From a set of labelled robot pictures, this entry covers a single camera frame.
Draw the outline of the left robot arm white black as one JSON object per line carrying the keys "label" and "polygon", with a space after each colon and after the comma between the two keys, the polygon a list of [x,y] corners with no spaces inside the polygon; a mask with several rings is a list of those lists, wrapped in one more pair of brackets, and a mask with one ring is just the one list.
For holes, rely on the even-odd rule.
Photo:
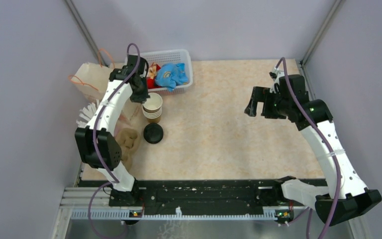
{"label": "left robot arm white black", "polygon": [[114,190],[121,192],[120,198],[128,206],[138,203],[140,193],[134,189],[136,179],[121,162],[123,153],[114,131],[128,101],[143,104],[149,98],[148,67],[144,58],[129,55],[122,68],[113,69],[103,99],[98,106],[91,106],[90,119],[75,131],[82,163],[103,173]]}

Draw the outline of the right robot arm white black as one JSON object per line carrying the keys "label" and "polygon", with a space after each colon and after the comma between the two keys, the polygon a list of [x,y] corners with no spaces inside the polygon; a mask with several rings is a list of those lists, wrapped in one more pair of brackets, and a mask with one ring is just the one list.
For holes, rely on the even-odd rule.
{"label": "right robot arm white black", "polygon": [[299,202],[313,209],[327,225],[334,226],[364,215],[382,201],[356,173],[337,135],[333,116],[322,100],[310,100],[302,75],[288,75],[275,67],[272,87],[254,87],[245,114],[254,117],[258,103],[261,116],[289,120],[311,147],[326,185],[313,186],[293,177],[279,180],[272,191],[278,205]]}

